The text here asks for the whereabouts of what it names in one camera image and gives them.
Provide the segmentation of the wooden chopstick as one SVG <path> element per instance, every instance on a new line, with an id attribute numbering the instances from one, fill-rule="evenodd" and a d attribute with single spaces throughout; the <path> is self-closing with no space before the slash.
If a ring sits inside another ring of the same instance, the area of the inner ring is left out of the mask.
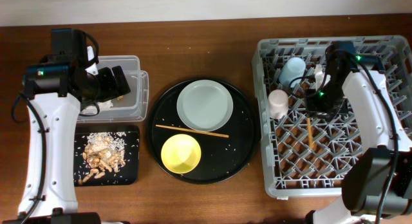
<path id="1" fill-rule="evenodd" d="M 312 132 L 311 120 L 309 117 L 306 119 L 306 125 L 307 125 L 306 129 L 308 132 L 308 145 L 310 149 L 313 149 L 314 148 L 314 141 L 313 141 L 313 136 L 312 136 L 313 132 Z"/>
<path id="2" fill-rule="evenodd" d="M 163 129 L 171 129 L 171 130 L 176 130 L 176 131 L 183 131 L 183 132 L 188 132 L 188 133 L 197 133 L 197 134 L 201 134 L 201 135 L 209 135 L 209 136 L 217 136 L 217 137 L 222 137 L 222 138 L 229 138 L 229 135 L 225 135 L 225 134 L 212 133 L 212 132 L 207 132 L 207 131 L 198 131 L 198 130 L 187 129 L 187 128 L 182 128 L 182 127 L 165 126 L 165 125 L 160 125 L 160 124 L 156 124 L 155 127 L 159 127 L 159 128 L 163 128 Z"/>

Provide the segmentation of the peanut shell food scraps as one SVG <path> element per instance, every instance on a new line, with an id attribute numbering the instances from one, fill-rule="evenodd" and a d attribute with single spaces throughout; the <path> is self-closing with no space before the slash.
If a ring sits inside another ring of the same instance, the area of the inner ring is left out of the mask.
<path id="1" fill-rule="evenodd" d="M 87 138 L 87 144 L 81 157 L 86 172 L 77 180 L 79 185 L 84 185 L 91 178 L 100 179 L 107 172 L 115 176 L 126 166 L 126 132 L 90 133 L 84 137 Z"/>

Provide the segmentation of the yellow bowl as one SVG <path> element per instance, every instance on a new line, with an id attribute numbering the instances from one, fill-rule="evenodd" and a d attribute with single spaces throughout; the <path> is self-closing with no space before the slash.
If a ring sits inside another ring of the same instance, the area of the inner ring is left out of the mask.
<path id="1" fill-rule="evenodd" d="M 173 135 L 162 146 L 161 160 L 166 169 L 172 173 L 191 172 L 201 160 L 200 144 L 190 135 Z"/>

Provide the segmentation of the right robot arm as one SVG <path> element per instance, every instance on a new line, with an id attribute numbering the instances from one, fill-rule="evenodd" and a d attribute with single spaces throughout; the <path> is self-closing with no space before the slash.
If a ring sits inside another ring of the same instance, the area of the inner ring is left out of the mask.
<path id="1" fill-rule="evenodd" d="M 306 112 L 331 121 L 351 106 L 363 154 L 348 171 L 341 196 L 310 211 L 305 223 L 379 223 L 411 214 L 411 139 L 393 107 L 379 56 L 357 55 L 350 41 L 325 50 L 326 69 L 316 89 L 306 89 Z"/>

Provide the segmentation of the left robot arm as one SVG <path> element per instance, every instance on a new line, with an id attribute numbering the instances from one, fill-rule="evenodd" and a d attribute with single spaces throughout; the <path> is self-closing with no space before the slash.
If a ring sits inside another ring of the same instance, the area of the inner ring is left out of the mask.
<path id="1" fill-rule="evenodd" d="M 54 29 L 52 53 L 27 68 L 18 99 L 30 122 L 28 173 L 14 223 L 100 223 L 79 212 L 73 182 L 77 119 L 87 106 L 129 93 L 122 68 L 88 71 L 99 63 L 96 40 L 82 30 Z"/>

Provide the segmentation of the pink cup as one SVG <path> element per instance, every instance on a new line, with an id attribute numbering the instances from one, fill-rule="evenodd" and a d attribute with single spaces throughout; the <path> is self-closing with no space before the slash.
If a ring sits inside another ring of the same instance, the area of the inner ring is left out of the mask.
<path id="1" fill-rule="evenodd" d="M 268 96 L 268 106 L 271 118 L 283 118 L 288 112 L 287 93 L 281 89 L 271 91 Z"/>

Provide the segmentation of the white tissue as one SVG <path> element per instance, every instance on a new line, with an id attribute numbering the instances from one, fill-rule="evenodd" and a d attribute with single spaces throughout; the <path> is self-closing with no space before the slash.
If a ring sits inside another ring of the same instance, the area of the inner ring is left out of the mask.
<path id="1" fill-rule="evenodd" d="M 105 102 L 96 102 L 93 103 L 92 107 L 99 108 L 100 110 L 107 110 L 113 107 L 113 103 L 111 100 Z"/>

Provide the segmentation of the blue cup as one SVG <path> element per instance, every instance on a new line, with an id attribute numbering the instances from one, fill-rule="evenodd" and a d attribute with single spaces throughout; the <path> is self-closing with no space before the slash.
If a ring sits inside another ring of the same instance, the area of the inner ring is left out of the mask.
<path id="1" fill-rule="evenodd" d="M 279 82 L 285 87 L 294 87 L 300 83 L 306 69 L 305 61 L 299 57 L 290 58 L 283 66 L 279 75 Z"/>

